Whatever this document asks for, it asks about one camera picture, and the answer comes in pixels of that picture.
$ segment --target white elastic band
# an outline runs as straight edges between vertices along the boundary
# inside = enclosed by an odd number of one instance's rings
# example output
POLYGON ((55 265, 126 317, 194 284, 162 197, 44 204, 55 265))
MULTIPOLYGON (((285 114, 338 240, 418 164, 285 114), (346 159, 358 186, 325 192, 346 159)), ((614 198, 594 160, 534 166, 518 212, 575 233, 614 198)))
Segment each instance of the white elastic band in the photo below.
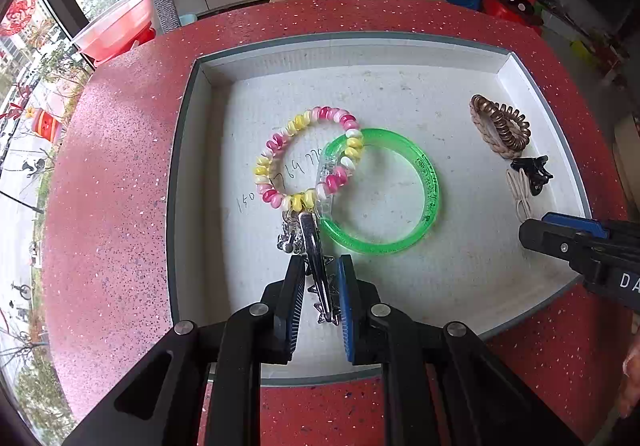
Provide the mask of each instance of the white elastic band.
POLYGON ((529 177, 527 177, 524 170, 520 168, 520 172, 517 172, 512 169, 507 169, 507 185, 513 195, 518 220, 524 222, 527 219, 532 219, 533 212, 531 210, 531 204, 529 204, 531 187, 529 177))

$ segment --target red paper-cut decoration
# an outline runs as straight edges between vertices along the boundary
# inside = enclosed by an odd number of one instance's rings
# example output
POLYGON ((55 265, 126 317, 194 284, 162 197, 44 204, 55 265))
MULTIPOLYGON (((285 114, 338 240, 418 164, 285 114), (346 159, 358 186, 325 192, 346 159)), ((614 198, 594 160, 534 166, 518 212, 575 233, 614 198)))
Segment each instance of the red paper-cut decoration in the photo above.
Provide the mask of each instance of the red paper-cut decoration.
POLYGON ((0 36, 13 36, 24 29, 36 12, 36 0, 14 0, 0 22, 0 36))

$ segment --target green bracelet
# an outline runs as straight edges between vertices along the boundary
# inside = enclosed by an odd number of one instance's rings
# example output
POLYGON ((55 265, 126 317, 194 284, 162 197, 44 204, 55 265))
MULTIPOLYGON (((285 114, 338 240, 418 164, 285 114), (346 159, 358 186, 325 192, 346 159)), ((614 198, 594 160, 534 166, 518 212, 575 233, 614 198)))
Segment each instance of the green bracelet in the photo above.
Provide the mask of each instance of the green bracelet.
MULTIPOLYGON (((440 204, 440 190, 438 188, 436 172, 433 166, 431 166, 427 155, 425 155, 417 145, 402 135, 377 128, 363 129, 361 132, 365 146, 379 146, 389 149, 408 160, 416 170, 422 182, 422 187, 424 188, 424 209, 420 221, 408 236, 398 241, 391 243, 369 243, 347 235, 340 228, 331 217, 331 200, 327 200, 318 204, 317 214, 320 227, 324 229, 335 242, 355 252, 387 254, 402 251, 420 240, 436 219, 438 205, 440 204)), ((342 135, 324 148, 322 161, 318 168, 317 182, 322 179, 323 170, 324 174, 331 172, 346 145, 347 137, 342 135)))

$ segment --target beaded bracelet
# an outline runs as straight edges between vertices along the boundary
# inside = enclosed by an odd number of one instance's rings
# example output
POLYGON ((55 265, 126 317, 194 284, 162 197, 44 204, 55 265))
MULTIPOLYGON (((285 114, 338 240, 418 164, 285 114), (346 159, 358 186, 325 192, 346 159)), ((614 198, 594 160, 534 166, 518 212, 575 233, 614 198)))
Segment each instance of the beaded bracelet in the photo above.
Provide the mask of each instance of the beaded bracelet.
POLYGON ((316 199, 324 201, 329 195, 334 194, 338 188, 347 183, 348 177, 353 174, 356 163, 360 160, 362 153, 362 132, 356 118, 348 111, 330 106, 316 106, 311 110, 306 110, 302 115, 296 115, 293 121, 287 122, 286 126, 273 134, 273 138, 266 142, 266 148, 258 156, 257 166, 254 168, 255 184, 258 194, 262 196, 265 203, 270 203, 271 207, 280 207, 284 211, 300 212, 303 209, 313 210, 316 199), (306 191, 286 195, 280 193, 271 183, 271 179, 277 174, 276 164, 282 157, 289 140, 299 131, 305 129, 313 122, 334 121, 340 124, 347 136, 347 147, 344 155, 340 159, 340 165, 336 166, 334 172, 327 176, 324 181, 318 182, 315 188, 306 191))

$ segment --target handwritten 150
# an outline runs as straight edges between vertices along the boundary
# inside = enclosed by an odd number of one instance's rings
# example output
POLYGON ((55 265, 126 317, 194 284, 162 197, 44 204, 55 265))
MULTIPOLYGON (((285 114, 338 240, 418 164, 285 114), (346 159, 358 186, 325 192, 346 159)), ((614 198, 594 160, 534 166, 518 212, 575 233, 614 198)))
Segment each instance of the handwritten 150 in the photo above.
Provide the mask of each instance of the handwritten 150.
MULTIPOLYGON (((310 150, 309 153, 305 153, 305 162, 306 162, 306 158, 309 159, 309 161, 311 162, 312 166, 317 166, 320 162, 320 156, 322 155, 322 148, 318 148, 317 150, 310 150)), ((289 163, 287 162, 286 164, 284 164, 284 169, 287 172, 287 175, 289 175, 290 179, 294 179, 296 178, 296 171, 300 171, 300 173, 302 173, 303 175, 306 175, 305 170, 303 169, 303 167, 300 165, 300 163, 298 161, 296 161, 295 159, 291 159, 291 169, 289 169, 289 163)), ((284 175, 282 175, 282 173, 277 173, 271 180, 271 184, 278 190, 280 191, 287 191, 287 185, 284 179, 284 175), (282 187, 279 188, 276 185, 276 182, 278 181, 278 178, 280 178, 280 182, 282 183, 282 187)), ((254 201, 256 198, 256 194, 254 192, 250 192, 247 194, 242 194, 242 197, 238 197, 236 198, 236 203, 238 204, 238 211, 240 211, 240 213, 244 213, 248 207, 249 204, 247 201, 254 201)))

